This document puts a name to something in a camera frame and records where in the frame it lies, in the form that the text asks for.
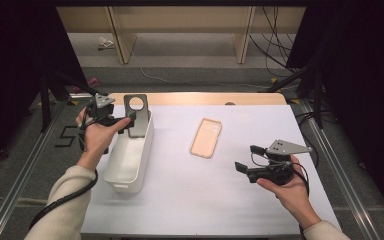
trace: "camera mount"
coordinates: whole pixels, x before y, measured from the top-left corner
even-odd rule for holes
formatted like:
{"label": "camera mount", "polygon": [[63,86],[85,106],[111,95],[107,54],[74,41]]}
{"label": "camera mount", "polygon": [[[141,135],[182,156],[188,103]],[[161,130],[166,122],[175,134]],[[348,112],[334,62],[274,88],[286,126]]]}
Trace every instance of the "camera mount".
{"label": "camera mount", "polygon": [[[86,106],[85,112],[83,114],[82,122],[79,124],[79,143],[80,149],[85,151],[85,133],[86,128],[94,123],[99,123],[104,126],[112,126],[118,121],[126,118],[114,118],[112,116],[114,111],[114,105],[112,104],[115,99],[108,97],[108,94],[99,94],[95,93],[95,97],[92,98],[90,103]],[[135,126],[136,112],[129,114],[128,118],[131,119],[129,124],[126,125],[123,129],[118,131],[118,134],[123,134],[125,129]]]}
{"label": "camera mount", "polygon": [[256,183],[259,178],[265,178],[277,185],[285,185],[291,181],[293,174],[293,162],[291,154],[311,152],[312,149],[284,140],[277,139],[272,143],[269,148],[262,148],[252,145],[251,158],[257,154],[269,161],[269,165],[261,166],[261,168],[248,168],[246,165],[235,162],[236,170],[240,173],[247,175],[250,183]]}

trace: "phone case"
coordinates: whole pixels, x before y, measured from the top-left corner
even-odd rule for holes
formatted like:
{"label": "phone case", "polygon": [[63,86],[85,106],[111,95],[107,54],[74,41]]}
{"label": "phone case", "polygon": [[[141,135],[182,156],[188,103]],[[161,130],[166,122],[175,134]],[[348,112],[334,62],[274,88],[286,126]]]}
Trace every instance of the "phone case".
{"label": "phone case", "polygon": [[221,131],[221,122],[204,118],[192,141],[190,153],[203,158],[211,158]]}

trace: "white container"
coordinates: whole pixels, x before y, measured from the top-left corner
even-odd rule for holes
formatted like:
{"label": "white container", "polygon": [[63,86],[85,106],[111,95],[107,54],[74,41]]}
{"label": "white container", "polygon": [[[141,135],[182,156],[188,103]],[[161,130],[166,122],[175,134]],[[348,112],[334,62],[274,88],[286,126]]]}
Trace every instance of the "white container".
{"label": "white container", "polygon": [[118,135],[103,178],[116,192],[137,193],[142,189],[154,136],[152,113],[144,138],[129,138],[127,130]]}

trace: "metal rail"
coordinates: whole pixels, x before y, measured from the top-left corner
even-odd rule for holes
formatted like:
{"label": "metal rail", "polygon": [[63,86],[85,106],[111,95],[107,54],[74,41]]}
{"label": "metal rail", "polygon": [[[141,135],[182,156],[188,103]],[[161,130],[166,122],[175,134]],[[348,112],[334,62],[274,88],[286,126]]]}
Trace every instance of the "metal rail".
{"label": "metal rail", "polygon": [[[301,108],[304,112],[312,112],[311,105],[307,100],[302,101]],[[350,179],[345,173],[339,159],[336,157],[335,151],[329,143],[323,129],[320,129],[313,119],[310,119],[310,127],[316,136],[317,142],[319,143],[326,160],[335,176],[342,193],[344,194],[345,200],[347,201],[350,210],[354,214],[355,220],[360,227],[361,232],[365,239],[381,239],[380,234],[374,226],[373,220],[370,214],[363,205],[363,202],[358,197],[357,192],[351,184]]]}
{"label": "metal rail", "polygon": [[43,152],[43,149],[46,146],[47,140],[53,131],[53,126],[57,121],[58,116],[64,109],[65,104],[66,102],[57,103],[51,123],[49,124],[46,131],[42,132],[39,135],[39,138],[36,141],[36,144],[33,147],[29,157],[27,158],[23,168],[21,169],[20,174],[18,175],[17,179],[11,187],[11,190],[9,191],[2,205],[0,206],[0,235],[4,230],[4,227],[8,222],[9,218],[11,217],[11,213],[14,210],[15,205],[17,204],[19,196],[23,192],[33,170],[35,169],[35,166]]}

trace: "white table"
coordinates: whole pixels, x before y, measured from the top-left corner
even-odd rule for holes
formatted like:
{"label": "white table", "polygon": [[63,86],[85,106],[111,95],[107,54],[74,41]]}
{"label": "white table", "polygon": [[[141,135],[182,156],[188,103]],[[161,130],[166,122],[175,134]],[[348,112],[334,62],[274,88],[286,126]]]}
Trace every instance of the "white table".
{"label": "white table", "polygon": [[[158,237],[299,234],[298,223],[279,200],[250,184],[234,166],[238,161],[256,167],[250,159],[250,145],[268,147],[275,139],[305,145],[289,106],[150,104],[155,131],[142,190],[116,193],[100,178],[92,190],[82,233]],[[124,107],[116,106],[114,115],[123,116]],[[223,125],[211,159],[189,153],[204,117]],[[101,159],[100,173],[108,156]],[[296,156],[309,174],[310,200],[316,212],[339,228],[309,154]]]}

